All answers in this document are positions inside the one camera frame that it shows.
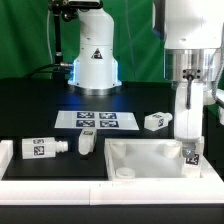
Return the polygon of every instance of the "cable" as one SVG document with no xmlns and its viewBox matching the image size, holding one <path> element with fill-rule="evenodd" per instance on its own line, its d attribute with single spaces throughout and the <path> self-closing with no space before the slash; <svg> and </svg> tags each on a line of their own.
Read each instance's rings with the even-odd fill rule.
<svg viewBox="0 0 224 224">
<path fill-rule="evenodd" d="M 54 68 L 54 67 L 60 67 L 59 64 L 49 64 L 49 65 L 44 65 L 40 68 L 35 69 L 33 72 L 28 73 L 26 75 L 23 76 L 24 79 L 30 79 L 34 74 L 46 69 L 46 68 Z"/>
<path fill-rule="evenodd" d="M 191 86 L 192 86 L 192 82 L 194 80 L 194 76 L 193 75 L 189 75 L 188 76 L 188 84 L 187 84 L 187 103 L 186 103 L 186 108 L 188 110 L 191 109 Z"/>
<path fill-rule="evenodd" d="M 53 60 L 51 44 L 50 44 L 50 16 L 51 16 L 51 11 L 48 10 L 48 13 L 47 13 L 47 47 L 48 47 L 50 62 L 53 64 L 54 60 Z"/>
<path fill-rule="evenodd" d="M 125 10 L 125 12 L 126 12 L 126 26 L 127 26 L 128 38 L 129 38 L 130 50 L 131 50 L 132 69 L 133 69 L 133 73 L 134 73 L 134 80 L 136 82 L 137 79 L 136 79 L 135 58 L 134 58 L 133 43 L 132 43 L 132 38 L 131 38 L 131 31 L 130 31 L 130 27 L 129 27 L 128 0 L 125 0 L 125 7 L 126 7 L 126 10 Z"/>
<path fill-rule="evenodd" d="M 216 101 L 216 103 L 222 107 L 224 109 L 224 102 L 222 100 L 220 100 L 217 96 L 217 89 L 218 89 L 218 85 L 219 85 L 219 82 L 222 78 L 222 73 L 223 73 L 223 70 L 224 70 L 224 27 L 223 27 L 223 30 L 222 30 L 222 44 L 221 44 L 221 66 L 219 68 L 219 72 L 215 78 L 215 81 L 212 85 L 212 96 L 213 96 L 213 99 Z"/>
</svg>

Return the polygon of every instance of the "green curtain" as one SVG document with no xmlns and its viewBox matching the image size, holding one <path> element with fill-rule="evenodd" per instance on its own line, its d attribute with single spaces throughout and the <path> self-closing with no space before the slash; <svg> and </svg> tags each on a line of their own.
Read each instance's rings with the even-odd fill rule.
<svg viewBox="0 0 224 224">
<path fill-rule="evenodd" d="M 163 43 L 151 31 L 152 0 L 103 2 L 104 10 L 115 23 L 114 57 L 119 62 L 119 79 L 135 81 L 136 77 L 137 81 L 164 82 Z M 47 6 L 48 0 L 1 1 L 0 78 L 22 77 L 50 63 L 46 38 Z M 79 30 L 78 20 L 61 21 L 65 61 L 73 61 L 79 53 Z M 54 52 L 52 16 L 50 39 Z"/>
</svg>

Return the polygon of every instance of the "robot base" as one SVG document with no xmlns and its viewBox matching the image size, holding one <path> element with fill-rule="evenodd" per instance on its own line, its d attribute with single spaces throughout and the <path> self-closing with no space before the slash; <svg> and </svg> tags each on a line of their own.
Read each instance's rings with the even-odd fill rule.
<svg viewBox="0 0 224 224">
<path fill-rule="evenodd" d="M 77 93 L 81 93 L 84 95 L 91 95 L 91 96 L 104 96 L 104 95 L 110 95 L 116 92 L 119 92 L 121 90 L 122 85 L 117 85 L 112 88 L 108 89 L 89 89 L 89 88 L 82 88 L 76 85 L 69 85 L 68 89 Z"/>
</svg>

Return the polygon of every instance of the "paper sheet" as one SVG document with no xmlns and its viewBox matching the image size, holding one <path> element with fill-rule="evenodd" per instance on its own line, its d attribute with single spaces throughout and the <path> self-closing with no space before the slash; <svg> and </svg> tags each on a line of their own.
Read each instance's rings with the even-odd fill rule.
<svg viewBox="0 0 224 224">
<path fill-rule="evenodd" d="M 139 130 L 133 113 L 59 111 L 55 128 L 84 128 Z"/>
</svg>

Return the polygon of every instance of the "table surface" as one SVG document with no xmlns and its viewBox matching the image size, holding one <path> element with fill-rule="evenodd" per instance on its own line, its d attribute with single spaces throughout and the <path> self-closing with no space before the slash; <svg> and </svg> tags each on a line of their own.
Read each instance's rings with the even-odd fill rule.
<svg viewBox="0 0 224 224">
<path fill-rule="evenodd" d="M 14 140 L 14 156 L 10 162 L 4 180 L 107 180 L 104 161 L 105 138 L 147 138 L 172 139 L 173 121 L 169 126 L 152 132 L 144 129 L 144 117 L 156 112 L 173 114 L 175 91 L 170 84 L 161 83 L 123 83 L 120 92 L 109 96 L 87 96 L 69 91 L 59 81 L 38 79 L 2 79 L 0 80 L 0 140 Z M 98 130 L 97 143 L 93 153 L 80 158 L 78 137 L 81 129 L 55 129 L 59 110 L 132 112 L 139 131 Z M 205 157 L 223 177 L 224 153 L 222 150 L 224 128 L 217 118 L 206 108 L 203 118 L 203 136 L 205 136 Z M 69 152 L 59 153 L 56 158 L 40 160 L 22 160 L 21 140 L 30 137 L 55 137 L 69 142 Z M 223 205 L 144 205 L 144 206 L 76 206 L 80 223 L 92 220 L 104 220 L 107 223 L 164 223 L 170 217 L 174 223 L 222 223 Z M 20 214 L 43 217 L 53 211 L 61 214 L 60 207 L 0 207 L 6 214 L 12 212 L 11 221 Z M 68 220 L 73 220 L 74 210 L 64 207 Z"/>
</svg>

